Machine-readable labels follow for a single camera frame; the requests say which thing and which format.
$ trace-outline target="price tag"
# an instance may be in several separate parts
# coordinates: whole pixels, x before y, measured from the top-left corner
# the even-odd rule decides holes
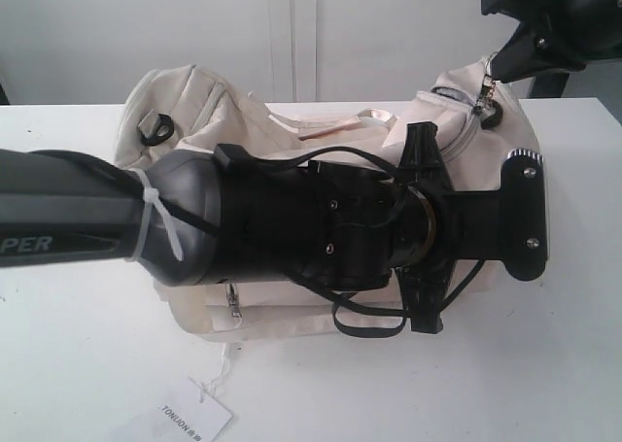
[[[110,442],[211,442],[230,419],[231,413],[187,379],[156,408],[118,428]]]

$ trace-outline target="white table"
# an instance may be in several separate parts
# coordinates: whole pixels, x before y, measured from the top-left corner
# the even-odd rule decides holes
[[[547,163],[544,277],[465,294],[437,336],[244,344],[221,397],[236,419],[220,441],[620,440],[622,127],[595,99],[523,105]],[[0,147],[111,158],[120,112],[0,108]],[[171,383],[209,381],[220,366],[221,345],[179,329],[149,275],[121,260],[0,271],[0,330],[8,442],[106,440]]]

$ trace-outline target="white bag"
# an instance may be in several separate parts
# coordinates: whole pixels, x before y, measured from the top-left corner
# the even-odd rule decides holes
[[[538,151],[536,136],[517,99],[505,85],[497,85],[493,98],[503,110],[493,130],[482,129],[473,106],[485,76],[486,62],[443,73],[438,93],[418,92],[399,118],[368,109],[353,117],[313,117],[293,120],[272,114],[262,102],[241,93],[211,71],[196,66],[154,70],[134,88],[125,104],[115,163],[121,168],[147,168],[173,149],[210,152],[219,143],[244,146],[255,156],[290,158],[335,144],[375,153],[397,165],[405,142],[406,126],[433,121],[437,142],[458,190],[495,189],[501,164],[515,148]],[[157,114],[170,116],[174,133],[156,146],[141,144],[143,136],[157,133]],[[369,163],[353,154],[331,153],[326,160]],[[460,261],[452,287],[472,267]],[[487,262],[469,289],[487,289],[499,269]],[[291,282],[166,287],[155,282],[184,330],[206,340],[239,341],[263,337],[335,331],[330,304]],[[380,290],[357,295],[357,302],[399,307],[395,276]],[[339,319],[352,326],[395,326],[399,319],[361,316],[350,311]]]

